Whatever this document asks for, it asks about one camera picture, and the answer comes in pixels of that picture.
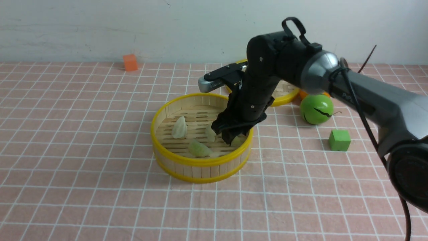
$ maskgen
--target orange ball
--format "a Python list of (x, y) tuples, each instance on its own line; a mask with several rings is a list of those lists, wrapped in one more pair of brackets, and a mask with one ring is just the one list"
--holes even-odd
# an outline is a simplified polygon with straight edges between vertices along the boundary
[[(306, 96), (308, 96), (308, 93), (306, 93), (306, 92), (305, 92), (305, 91), (303, 91), (303, 90), (300, 90), (300, 91), (299, 91), (299, 95), (300, 95), (300, 98), (303, 100)], [(325, 96), (327, 96), (327, 97), (331, 98), (331, 96), (330, 96), (327, 92), (324, 92), (324, 93), (323, 93), (323, 95), (325, 95)]]

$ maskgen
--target bamboo steamer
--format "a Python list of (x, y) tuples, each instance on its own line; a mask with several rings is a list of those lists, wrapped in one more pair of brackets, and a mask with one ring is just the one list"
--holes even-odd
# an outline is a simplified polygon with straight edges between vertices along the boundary
[[(210, 183), (226, 179), (238, 172), (250, 157), (253, 129), (242, 136), (239, 147), (228, 146), (220, 136), (208, 142), (205, 129), (227, 106), (227, 97), (213, 93), (193, 93), (176, 98), (155, 114), (151, 126), (153, 151), (158, 165), (169, 175), (192, 183)], [(171, 136), (174, 123), (184, 116), (186, 139)], [(188, 145), (192, 139), (205, 144), (218, 157), (195, 158)]]
[[(246, 59), (240, 60), (236, 63), (242, 63), (245, 62)], [(226, 86), (226, 90), (230, 93), (231, 90), (229, 87)], [(291, 101), (296, 98), (296, 96), (299, 94), (300, 89), (295, 87), (294, 85), (281, 80), (278, 85), (275, 88), (275, 91), (272, 93), (272, 97), (275, 98), (273, 101), (271, 107), (285, 105), (290, 103)]]

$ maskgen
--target green cube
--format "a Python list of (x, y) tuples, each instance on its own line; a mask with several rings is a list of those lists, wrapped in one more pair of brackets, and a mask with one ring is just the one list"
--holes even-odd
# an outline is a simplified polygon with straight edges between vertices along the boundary
[(347, 151), (351, 144), (351, 137), (347, 130), (332, 130), (328, 142), (332, 151)]

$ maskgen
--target green ball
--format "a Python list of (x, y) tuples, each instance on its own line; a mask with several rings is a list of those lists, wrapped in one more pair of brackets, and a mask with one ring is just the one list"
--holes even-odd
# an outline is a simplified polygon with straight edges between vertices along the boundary
[(323, 94), (308, 95), (300, 104), (302, 118), (312, 125), (322, 124), (333, 115), (333, 102)]

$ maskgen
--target white wall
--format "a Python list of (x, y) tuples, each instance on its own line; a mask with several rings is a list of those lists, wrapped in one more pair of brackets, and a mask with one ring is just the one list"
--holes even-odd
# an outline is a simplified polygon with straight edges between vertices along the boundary
[(428, 0), (0, 0), (0, 61), (233, 62), (298, 17), (362, 62), (428, 64)]

